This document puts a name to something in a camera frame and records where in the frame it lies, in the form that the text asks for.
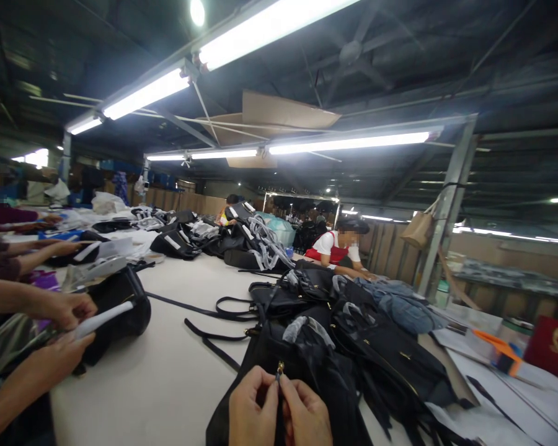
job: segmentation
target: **plastic bag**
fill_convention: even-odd
[[[107,192],[95,192],[95,198],[91,200],[93,211],[99,215],[112,214],[128,209],[122,199]]]

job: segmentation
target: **purple sleeve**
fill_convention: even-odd
[[[8,208],[0,204],[0,224],[26,223],[37,220],[37,212]]]

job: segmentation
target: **white table surface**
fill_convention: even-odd
[[[166,258],[139,276],[145,291],[211,310],[226,295],[248,299],[252,282],[273,281],[238,273],[207,255],[193,261]],[[240,336],[255,324],[218,320],[156,299],[151,308],[142,336],[114,345],[83,378],[67,378],[52,390],[59,446],[205,444],[207,424],[236,373],[185,326],[184,318],[227,336]],[[215,343],[242,361],[247,341]],[[361,412],[373,443],[389,444],[363,400]],[[392,423],[392,444],[409,445],[402,426]]]

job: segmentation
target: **white shirt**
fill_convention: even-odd
[[[330,255],[330,249],[333,246],[337,248],[339,247],[338,237],[339,237],[338,231],[328,231],[327,233],[322,234],[322,236],[318,240],[316,240],[316,243],[312,247],[315,250],[317,250],[320,254]],[[347,254],[347,256],[352,261],[361,262],[360,247],[358,245],[350,246],[349,253]]]

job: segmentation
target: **bag strap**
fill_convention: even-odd
[[[205,333],[204,331],[200,331],[197,327],[194,326],[194,324],[192,322],[190,322],[188,319],[184,319],[184,323],[186,324],[186,326],[188,328],[190,328],[190,331],[192,331],[192,333],[194,333],[197,336],[200,336],[200,338],[203,341],[203,344],[209,349],[211,350],[213,353],[215,353],[217,356],[219,356],[223,362],[225,362],[228,366],[230,366],[232,369],[234,369],[236,371],[236,373],[238,373],[240,371],[240,365],[227,353],[225,353],[223,350],[221,350],[219,347],[217,347],[215,344],[213,344],[209,339],[218,339],[221,341],[242,341],[243,339],[246,339],[247,336],[240,336],[238,338],[232,338],[229,336],[221,336],[218,334],[210,334],[210,333]]]
[[[277,276],[270,276],[269,274],[262,274],[259,269],[239,269],[237,272],[238,273],[251,273],[251,274],[256,274],[257,276],[268,277],[268,278],[271,278],[271,279],[278,279]]]
[[[432,203],[428,209],[426,209],[423,213],[424,214],[433,214],[433,212],[436,210],[436,205],[438,204],[438,200],[440,200],[440,195],[438,195],[438,197],[436,198],[436,201],[434,203]]]
[[[214,318],[217,318],[217,319],[229,320],[229,321],[233,321],[233,322],[250,322],[251,320],[257,320],[258,319],[257,316],[240,317],[240,316],[231,315],[231,314],[219,314],[218,312],[214,312],[214,311],[211,311],[211,310],[205,310],[203,308],[194,307],[193,305],[185,304],[183,302],[178,302],[176,300],[168,299],[167,297],[162,297],[160,295],[153,294],[153,293],[146,293],[146,295],[149,296],[149,297],[152,297],[154,299],[160,300],[162,302],[165,302],[167,304],[176,305],[177,307],[185,308],[187,310],[194,311],[194,312],[197,312],[197,313],[201,313],[201,314],[204,314],[205,316],[210,316],[210,317],[214,317]]]
[[[246,310],[246,311],[241,311],[241,312],[230,312],[230,311],[224,310],[223,308],[221,308],[221,307],[219,306],[219,304],[220,304],[221,302],[226,302],[226,301],[228,301],[228,300],[231,301],[231,302],[245,302],[245,303],[247,303],[247,304],[250,304],[250,308],[249,308],[248,310]],[[252,308],[253,305],[255,305],[255,304],[254,304],[254,301],[252,301],[252,300],[248,300],[248,299],[237,299],[237,298],[235,298],[235,297],[226,296],[226,297],[220,298],[220,299],[217,301],[217,303],[215,304],[215,309],[216,309],[217,312],[218,312],[219,314],[221,314],[221,315],[226,315],[226,316],[243,316],[243,315],[250,315],[250,314],[252,314],[251,308]]]

